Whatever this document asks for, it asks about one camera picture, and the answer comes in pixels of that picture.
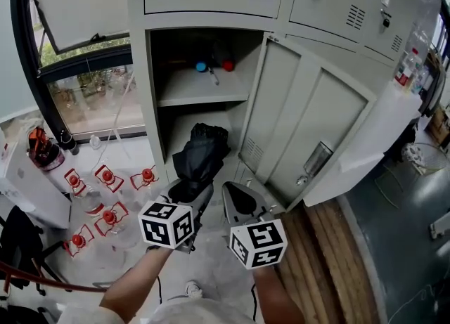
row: sneaker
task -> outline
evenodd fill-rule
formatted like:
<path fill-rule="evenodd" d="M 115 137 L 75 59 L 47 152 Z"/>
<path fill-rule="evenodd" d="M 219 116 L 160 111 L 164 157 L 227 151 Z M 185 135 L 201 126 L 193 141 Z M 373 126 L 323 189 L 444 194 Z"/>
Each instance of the sneaker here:
<path fill-rule="evenodd" d="M 186 283 L 184 292 L 192 299 L 203 298 L 203 290 L 194 280 L 190 280 Z"/>

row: red bottle cap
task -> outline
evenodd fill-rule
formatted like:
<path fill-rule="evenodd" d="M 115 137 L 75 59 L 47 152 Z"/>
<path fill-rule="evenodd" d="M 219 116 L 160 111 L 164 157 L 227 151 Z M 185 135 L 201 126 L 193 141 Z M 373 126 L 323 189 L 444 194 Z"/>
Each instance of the red bottle cap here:
<path fill-rule="evenodd" d="M 86 245 L 86 240 L 78 234 L 72 236 L 72 241 L 78 248 L 83 248 Z"/>
<path fill-rule="evenodd" d="M 113 225 L 117 218 L 115 217 L 115 214 L 110 210 L 105 210 L 103 212 L 103 219 L 106 221 L 107 224 Z"/>
<path fill-rule="evenodd" d="M 152 172 L 152 169 L 144 169 L 142 171 L 142 178 L 144 181 L 152 181 L 155 178 L 155 175 Z"/>
<path fill-rule="evenodd" d="M 102 178 L 104 181 L 109 182 L 111 181 L 111 179 L 113 178 L 113 173 L 111 173 L 109 170 L 105 170 L 102 174 L 101 174 Z"/>
<path fill-rule="evenodd" d="M 222 62 L 222 67 L 227 71 L 227 72 L 233 72 L 234 70 L 234 63 L 231 60 L 224 60 Z"/>
<path fill-rule="evenodd" d="M 71 175 L 69 178 L 69 183 L 71 186 L 76 186 L 79 183 L 79 179 L 75 175 Z"/>

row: locker vent slots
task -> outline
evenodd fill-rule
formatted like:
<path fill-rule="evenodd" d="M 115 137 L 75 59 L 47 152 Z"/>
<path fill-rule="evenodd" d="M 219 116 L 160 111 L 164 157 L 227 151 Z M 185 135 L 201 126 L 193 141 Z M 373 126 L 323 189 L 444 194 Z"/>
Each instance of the locker vent slots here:
<path fill-rule="evenodd" d="M 256 171 L 264 151 L 251 138 L 247 138 L 242 154 L 243 157 L 247 158 L 249 168 Z"/>
<path fill-rule="evenodd" d="M 391 49 L 398 53 L 402 42 L 403 42 L 403 39 L 400 38 L 398 35 L 396 35 L 394 38 L 394 41 L 392 42 Z"/>
<path fill-rule="evenodd" d="M 347 22 L 345 23 L 350 27 L 361 30 L 365 16 L 366 16 L 365 11 L 352 4 L 350 6 L 349 15 L 347 16 Z"/>

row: red bottle holder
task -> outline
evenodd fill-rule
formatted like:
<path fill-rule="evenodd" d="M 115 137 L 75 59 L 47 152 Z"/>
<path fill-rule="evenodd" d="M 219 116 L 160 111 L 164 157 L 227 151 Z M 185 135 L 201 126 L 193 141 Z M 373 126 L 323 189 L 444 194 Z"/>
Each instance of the red bottle holder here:
<path fill-rule="evenodd" d="M 150 169 L 145 168 L 142 173 L 135 174 L 129 177 L 134 189 L 139 190 L 143 186 L 149 186 L 151 183 L 159 180 L 159 178 L 155 179 L 155 175 L 152 172 L 152 169 L 154 167 L 155 166 L 153 165 Z"/>
<path fill-rule="evenodd" d="M 128 215 L 128 209 L 121 203 L 115 203 L 109 210 L 103 212 L 102 217 L 94 224 L 101 236 L 106 236 L 115 224 L 120 223 Z"/>
<path fill-rule="evenodd" d="M 109 190 L 115 193 L 120 186 L 124 183 L 124 180 L 117 175 L 114 175 L 106 165 L 102 165 L 95 173 L 95 176 L 105 184 Z"/>
<path fill-rule="evenodd" d="M 64 175 L 64 179 L 69 183 L 76 196 L 82 194 L 83 190 L 86 188 L 86 184 L 79 177 L 74 168 L 71 168 L 71 170 Z"/>
<path fill-rule="evenodd" d="M 92 234 L 91 229 L 84 224 L 79 232 L 72 236 L 72 239 L 64 242 L 64 249 L 67 250 L 69 255 L 73 258 L 92 240 L 94 240 L 94 235 Z"/>

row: black chair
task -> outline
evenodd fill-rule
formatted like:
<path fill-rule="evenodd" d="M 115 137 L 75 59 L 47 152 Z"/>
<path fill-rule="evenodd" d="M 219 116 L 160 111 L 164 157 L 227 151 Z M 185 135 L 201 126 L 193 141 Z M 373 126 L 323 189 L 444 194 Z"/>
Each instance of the black chair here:
<path fill-rule="evenodd" d="M 48 313 L 45 308 L 38 308 L 34 311 L 24 306 L 8 306 L 8 309 L 0 308 L 0 322 L 2 324 L 49 324 L 44 313 Z"/>
<path fill-rule="evenodd" d="M 45 262 L 48 255 L 59 247 L 63 247 L 62 241 L 43 250 L 39 237 L 39 234 L 43 233 L 42 229 L 35 226 L 30 218 L 16 206 L 12 208 L 6 221 L 0 217 L 0 224 L 3 226 L 0 236 L 0 260 L 2 262 L 35 276 L 43 276 L 41 272 L 41 268 L 43 268 L 54 280 L 62 282 Z M 6 274 L 0 273 L 0 278 L 6 278 Z M 19 289 L 27 287 L 29 283 L 25 279 L 11 279 L 11 284 Z M 36 290 L 40 295 L 46 294 L 40 284 L 36 284 Z"/>

